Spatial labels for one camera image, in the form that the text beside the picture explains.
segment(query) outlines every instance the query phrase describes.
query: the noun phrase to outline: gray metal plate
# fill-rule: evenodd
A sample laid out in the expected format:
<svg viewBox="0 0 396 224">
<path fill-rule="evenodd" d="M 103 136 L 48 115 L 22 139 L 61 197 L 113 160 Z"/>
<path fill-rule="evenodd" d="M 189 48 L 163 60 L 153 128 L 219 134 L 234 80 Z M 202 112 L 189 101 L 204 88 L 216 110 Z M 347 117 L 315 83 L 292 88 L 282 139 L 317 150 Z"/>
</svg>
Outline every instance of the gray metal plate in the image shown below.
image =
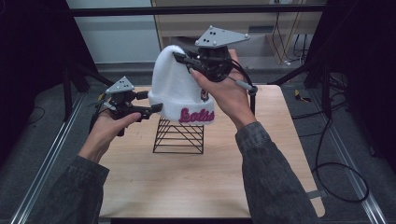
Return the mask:
<svg viewBox="0 0 396 224">
<path fill-rule="evenodd" d="M 248 34 L 240 34 L 210 26 L 209 29 L 195 41 L 195 46 L 215 49 L 249 39 L 250 36 Z"/>
<path fill-rule="evenodd" d="M 114 85 L 106 90 L 106 93 L 118 93 L 123 91 L 133 91 L 134 85 L 126 77 L 122 77 Z"/>
</svg>

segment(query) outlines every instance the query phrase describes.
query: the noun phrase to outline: gray sleeve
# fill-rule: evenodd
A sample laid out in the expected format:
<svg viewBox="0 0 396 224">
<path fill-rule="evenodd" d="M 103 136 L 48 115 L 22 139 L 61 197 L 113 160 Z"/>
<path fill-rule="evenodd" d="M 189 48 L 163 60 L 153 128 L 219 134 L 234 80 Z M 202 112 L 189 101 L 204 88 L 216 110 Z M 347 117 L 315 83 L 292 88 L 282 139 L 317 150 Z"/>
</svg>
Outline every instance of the gray sleeve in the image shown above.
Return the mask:
<svg viewBox="0 0 396 224">
<path fill-rule="evenodd" d="M 247 125 L 235 139 L 253 223 L 318 223 L 299 179 L 262 125 Z"/>
<path fill-rule="evenodd" d="M 108 169 L 76 156 L 27 223 L 97 223 Z"/>
</svg>

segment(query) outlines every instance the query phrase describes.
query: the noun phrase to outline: human hand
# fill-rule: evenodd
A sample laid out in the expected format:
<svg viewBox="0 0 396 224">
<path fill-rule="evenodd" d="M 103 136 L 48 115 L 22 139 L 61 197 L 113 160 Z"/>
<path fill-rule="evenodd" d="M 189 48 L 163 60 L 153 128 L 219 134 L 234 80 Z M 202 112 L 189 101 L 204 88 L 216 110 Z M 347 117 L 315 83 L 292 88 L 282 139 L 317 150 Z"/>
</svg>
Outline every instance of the human hand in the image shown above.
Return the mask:
<svg viewBox="0 0 396 224">
<path fill-rule="evenodd" d="M 108 109 L 101 112 L 78 155 L 98 163 L 117 134 L 136 122 L 140 116 L 140 113 L 133 113 L 122 119 L 113 119 Z"/>
<path fill-rule="evenodd" d="M 235 50 L 230 49 L 230 55 L 238 61 Z M 212 82 L 198 71 L 191 69 L 190 73 L 198 85 L 215 98 L 220 109 L 230 117 L 237 130 L 256 121 L 249 107 L 247 90 L 237 86 L 234 80 L 225 78 L 221 82 Z M 244 80 L 243 75 L 235 69 L 231 71 L 229 77 Z"/>
</svg>

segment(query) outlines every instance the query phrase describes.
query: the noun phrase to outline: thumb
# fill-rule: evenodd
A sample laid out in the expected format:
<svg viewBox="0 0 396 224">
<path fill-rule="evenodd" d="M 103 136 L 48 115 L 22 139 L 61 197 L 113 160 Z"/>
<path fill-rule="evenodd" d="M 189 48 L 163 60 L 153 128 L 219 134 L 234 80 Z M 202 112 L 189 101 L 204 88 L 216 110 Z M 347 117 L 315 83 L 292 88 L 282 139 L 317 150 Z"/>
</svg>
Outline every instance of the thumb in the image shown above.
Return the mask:
<svg viewBox="0 0 396 224">
<path fill-rule="evenodd" d="M 132 123 L 135 123 L 138 119 L 140 119 L 142 115 L 138 112 L 135 112 L 133 114 L 130 114 L 128 116 L 125 116 L 122 119 L 118 119 L 118 122 L 120 123 L 120 126 L 122 128 L 128 128 L 128 126 Z"/>
<path fill-rule="evenodd" d="M 189 72 L 190 72 L 191 76 L 195 79 L 195 81 L 198 83 L 198 85 L 201 88 L 205 88 L 206 82 L 208 81 L 207 78 L 203 74 L 195 71 L 192 68 L 189 69 Z"/>
</svg>

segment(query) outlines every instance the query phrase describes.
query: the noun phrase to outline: wooden table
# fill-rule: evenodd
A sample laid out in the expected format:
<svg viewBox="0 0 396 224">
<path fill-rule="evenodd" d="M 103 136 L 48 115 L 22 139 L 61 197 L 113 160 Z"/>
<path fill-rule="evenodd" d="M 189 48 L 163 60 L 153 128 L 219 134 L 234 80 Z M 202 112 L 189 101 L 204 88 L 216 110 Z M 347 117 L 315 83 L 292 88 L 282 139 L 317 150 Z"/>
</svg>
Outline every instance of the wooden table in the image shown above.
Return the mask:
<svg viewBox="0 0 396 224">
<path fill-rule="evenodd" d="M 258 86 L 256 117 L 289 161 L 305 190 L 317 189 L 278 86 Z M 149 90 L 136 87 L 135 91 Z M 148 100 L 133 101 L 149 105 Z M 159 115 L 131 125 L 101 164 L 110 169 L 100 217 L 249 217 L 235 127 L 216 107 L 205 126 L 204 154 L 152 153 Z M 311 200 L 319 217 L 320 198 Z"/>
</svg>

